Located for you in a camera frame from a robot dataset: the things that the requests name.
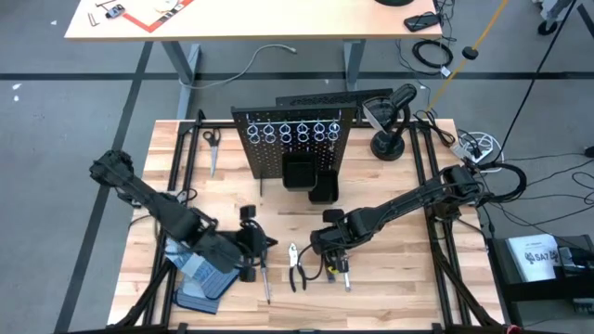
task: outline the black lamp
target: black lamp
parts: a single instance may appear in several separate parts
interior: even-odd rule
[[[395,161],[405,151],[402,133],[410,122],[408,104],[416,95],[415,86],[407,83],[388,97],[378,96],[363,102],[363,113],[371,126],[379,131],[371,139],[371,152],[378,159]],[[393,132],[392,128],[398,121],[400,110],[404,112],[404,118],[396,132]]]
[[[375,0],[386,6],[404,6],[410,4],[413,0]]]

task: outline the white sticker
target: white sticker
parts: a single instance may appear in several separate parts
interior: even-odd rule
[[[442,72],[442,74],[444,74],[444,76],[445,76],[446,78],[447,78],[447,77],[448,77],[450,74],[452,74],[452,72],[451,72],[451,71],[449,71],[449,70],[447,69],[447,67],[446,67],[446,66],[442,66],[442,70],[441,70],[441,72]]]

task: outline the table leg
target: table leg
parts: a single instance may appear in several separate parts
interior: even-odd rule
[[[184,54],[179,42],[161,42],[167,57],[174,65],[179,79],[184,84],[194,84],[194,75],[198,71],[200,63],[200,44],[194,44],[189,49],[188,58]],[[182,86],[179,93],[179,103],[177,105],[177,119],[185,120],[191,117],[192,102],[196,90]]]
[[[344,67],[346,71],[346,90],[353,92],[357,90],[356,79],[361,68],[361,59],[365,51],[367,40],[345,40],[344,41]]]

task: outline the wooden workbench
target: wooden workbench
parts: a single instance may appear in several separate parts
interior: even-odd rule
[[[178,121],[155,124],[142,179],[157,190],[167,187],[177,126]],[[452,120],[440,120],[439,126],[456,133]],[[236,282],[221,300],[217,315],[174,305],[172,328],[186,322],[190,328],[221,329],[424,329],[431,328],[431,323],[442,322],[422,210],[387,224],[370,242],[349,250],[352,292],[344,291],[341,276],[339,282],[329,284],[322,274],[317,281],[308,282],[307,291],[301,291],[301,284],[297,284],[297,293],[293,293],[289,285],[289,244],[294,242],[298,249],[308,245],[310,232],[325,226],[321,218],[323,210],[331,207],[350,211],[377,206],[419,185],[409,134],[404,135],[407,145],[402,158],[384,162],[377,160],[369,149],[374,130],[351,130],[339,176],[340,199],[332,206],[316,206],[308,201],[306,193],[288,192],[279,179],[264,180],[264,195],[260,197],[259,180],[252,178],[237,131],[224,129],[221,132],[213,179],[210,178],[211,152],[200,136],[191,183],[198,196],[190,205],[216,217],[220,228],[229,230],[239,227],[240,206],[257,205],[256,220],[268,236],[278,240],[278,245],[269,251],[272,304],[266,303],[264,285],[258,276],[256,283]],[[188,142],[189,138],[182,157],[187,155]],[[440,167],[458,163],[436,138],[433,142]],[[425,155],[422,135],[420,146]],[[426,156],[424,159],[429,177]],[[182,178],[179,177],[178,189]],[[462,211],[465,221],[478,225],[473,209],[462,208]],[[143,214],[146,214],[143,210],[136,211],[135,217]],[[152,224],[152,219],[146,219],[130,229],[110,323],[127,313],[149,282],[156,246]],[[483,236],[465,225],[454,224],[454,239],[464,282],[486,311],[503,321]],[[311,276],[319,266],[319,258],[309,251],[303,256],[303,263]],[[454,290],[449,283],[448,290],[454,319],[459,319]],[[161,289],[155,318],[161,315],[162,294]]]
[[[156,0],[122,0],[134,15],[134,6],[152,10]],[[245,39],[342,39],[342,38],[437,38],[435,25],[410,32],[404,19],[434,12],[432,0],[410,5],[384,6],[373,0],[194,0],[154,32],[146,32],[119,17],[96,27],[87,13],[96,12],[100,0],[81,0],[66,31],[78,41],[183,41]]]

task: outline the white cable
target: white cable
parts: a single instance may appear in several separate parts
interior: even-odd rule
[[[477,132],[468,132],[468,134],[473,136],[474,139],[476,139],[476,141],[478,143],[474,143],[474,139],[468,138],[466,134],[462,134],[459,137],[460,139],[464,139],[464,144],[462,145],[462,148],[466,149],[467,151],[471,151],[471,148],[472,148],[471,143],[474,143],[474,144],[478,144],[480,150],[482,150],[483,148],[485,150],[491,149],[491,153],[494,153],[494,151],[495,151],[494,144],[495,144],[501,151],[501,162],[505,162],[505,155],[503,154],[503,151],[501,150],[501,145],[492,135],[486,134],[483,132],[478,132],[478,131]],[[481,171],[481,173],[497,173],[500,171],[501,171],[501,168],[496,168],[493,170]]]
[[[230,82],[236,80],[238,77],[245,74],[250,69],[253,62],[256,60],[256,56],[258,56],[260,51],[262,51],[268,47],[278,47],[278,48],[285,49],[285,50],[291,52],[292,54],[297,54],[297,49],[294,47],[290,47],[290,46],[286,46],[286,45],[264,45],[264,46],[261,46],[260,48],[258,48],[256,50],[256,52],[253,53],[252,60],[250,60],[250,63],[248,64],[248,66],[246,66],[245,70],[243,70],[240,74],[234,75],[234,76],[230,77],[229,79],[225,79],[223,81],[216,82],[216,83],[210,83],[210,84],[207,84],[204,86],[195,86],[195,85],[191,85],[191,84],[187,84],[187,83],[182,83],[181,79],[179,79],[179,84],[183,85],[186,88],[190,88],[190,89],[206,89],[206,88],[211,88],[211,87],[219,85],[219,84],[230,83]],[[192,56],[189,59],[193,59],[196,56],[196,54],[198,53],[198,50],[199,49],[197,48],[196,51],[194,51],[194,54],[192,54]]]

